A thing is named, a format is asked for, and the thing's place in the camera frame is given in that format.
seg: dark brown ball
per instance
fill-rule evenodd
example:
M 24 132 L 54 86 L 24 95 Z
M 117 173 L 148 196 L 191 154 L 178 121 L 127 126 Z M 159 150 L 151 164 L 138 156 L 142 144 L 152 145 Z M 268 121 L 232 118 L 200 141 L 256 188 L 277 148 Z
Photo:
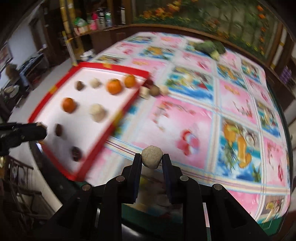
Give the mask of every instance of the dark brown ball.
M 149 93 L 151 96 L 158 96 L 160 95 L 160 89 L 156 85 L 153 85 L 151 86 Z
M 84 84 L 81 81 L 76 81 L 75 83 L 75 89 L 78 91 L 81 91 L 84 88 Z
M 55 129 L 56 136 L 61 137 L 63 134 L 63 127 L 61 124 L 56 124 L 56 129 Z
M 71 152 L 72 152 L 73 161 L 79 161 L 81 159 L 82 153 L 78 147 L 73 146 Z

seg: white floor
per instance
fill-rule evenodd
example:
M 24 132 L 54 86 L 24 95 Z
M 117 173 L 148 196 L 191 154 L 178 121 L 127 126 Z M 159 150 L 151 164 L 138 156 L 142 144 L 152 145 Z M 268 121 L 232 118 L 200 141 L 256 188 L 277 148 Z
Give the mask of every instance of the white floor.
M 58 82 L 70 68 L 70 59 L 66 60 L 61 65 L 54 67 L 51 72 L 42 80 L 39 86 L 29 94 L 23 106 L 13 109 L 9 122 L 27 123 L 29 116 L 48 92 L 48 90 L 56 82 Z M 53 208 L 54 211 L 57 211 L 62 204 L 44 180 L 41 172 L 38 170 L 38 167 L 29 149 L 29 144 L 22 143 L 19 147 L 11 149 L 10 155 L 19 161 L 34 167 L 34 170 L 29 172 L 28 176 L 29 188 L 41 191 L 42 196 L 45 198 L 48 204 Z

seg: picture frame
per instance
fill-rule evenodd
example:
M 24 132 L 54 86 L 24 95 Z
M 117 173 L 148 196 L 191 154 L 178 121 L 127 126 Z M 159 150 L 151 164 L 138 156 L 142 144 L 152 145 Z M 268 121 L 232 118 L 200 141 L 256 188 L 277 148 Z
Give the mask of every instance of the picture frame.
M 8 43 L 5 43 L 2 49 L 0 50 L 0 73 L 4 68 L 11 62 L 13 56 L 11 54 Z

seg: printed tablecloth pattern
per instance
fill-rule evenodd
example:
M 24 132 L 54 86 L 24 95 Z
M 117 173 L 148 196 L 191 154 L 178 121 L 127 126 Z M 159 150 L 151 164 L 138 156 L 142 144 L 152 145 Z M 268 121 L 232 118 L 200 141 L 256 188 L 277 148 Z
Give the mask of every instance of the printed tablecloth pattern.
M 281 217 L 290 201 L 289 159 L 265 72 L 228 49 L 216 62 L 196 51 L 196 42 L 202 40 L 139 32 L 92 60 L 149 71 L 170 94 L 134 103 L 87 180 L 102 184 L 155 145 L 183 174 L 205 185 L 221 183 L 258 223 Z M 133 207 L 178 219 L 181 209 L 167 204 L 163 188 L 161 165 L 143 167 Z

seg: screw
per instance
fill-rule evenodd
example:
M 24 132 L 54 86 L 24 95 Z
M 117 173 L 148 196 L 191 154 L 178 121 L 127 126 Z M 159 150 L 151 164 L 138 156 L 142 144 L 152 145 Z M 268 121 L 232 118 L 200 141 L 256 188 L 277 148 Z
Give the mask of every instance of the screw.
M 183 175 L 183 176 L 180 176 L 180 180 L 181 180 L 181 181 L 183 181 L 183 182 L 186 182 L 186 181 L 188 181 L 188 180 L 189 180 L 189 177 L 188 177 L 188 176 L 185 176 L 185 175 Z
M 88 191 L 89 189 L 91 189 L 91 185 L 89 185 L 89 184 L 85 184 L 82 186 L 83 191 Z
M 218 191 L 222 190 L 222 185 L 221 184 L 215 184 L 214 188 Z
M 123 182 L 126 178 L 124 176 L 117 176 L 116 181 Z

